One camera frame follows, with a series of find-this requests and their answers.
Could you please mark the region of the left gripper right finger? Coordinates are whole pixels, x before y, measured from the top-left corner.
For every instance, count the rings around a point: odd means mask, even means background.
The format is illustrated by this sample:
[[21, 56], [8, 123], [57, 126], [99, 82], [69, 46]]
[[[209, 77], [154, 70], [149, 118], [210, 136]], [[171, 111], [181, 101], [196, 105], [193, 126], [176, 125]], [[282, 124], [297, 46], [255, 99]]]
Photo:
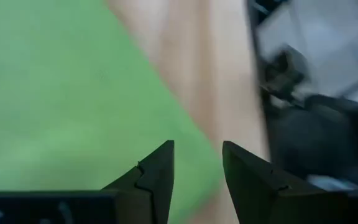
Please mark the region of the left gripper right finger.
[[240, 224], [358, 224], [358, 190], [323, 190], [231, 141], [222, 153]]

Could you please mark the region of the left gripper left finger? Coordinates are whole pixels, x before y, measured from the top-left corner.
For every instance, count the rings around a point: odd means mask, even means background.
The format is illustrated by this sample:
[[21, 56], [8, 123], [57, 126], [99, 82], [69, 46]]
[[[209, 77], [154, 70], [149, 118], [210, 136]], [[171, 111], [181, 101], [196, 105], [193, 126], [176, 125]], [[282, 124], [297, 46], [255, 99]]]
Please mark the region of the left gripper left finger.
[[100, 190], [2, 191], [0, 224], [167, 224], [174, 142]]

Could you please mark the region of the green microfiber towel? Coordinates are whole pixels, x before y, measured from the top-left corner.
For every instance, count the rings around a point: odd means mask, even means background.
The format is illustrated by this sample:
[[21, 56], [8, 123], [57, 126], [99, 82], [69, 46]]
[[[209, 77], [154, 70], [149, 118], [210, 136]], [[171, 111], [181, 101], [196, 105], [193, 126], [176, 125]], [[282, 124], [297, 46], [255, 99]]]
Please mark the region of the green microfiber towel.
[[105, 0], [0, 0], [0, 190], [96, 190], [168, 140], [185, 224], [221, 163]]

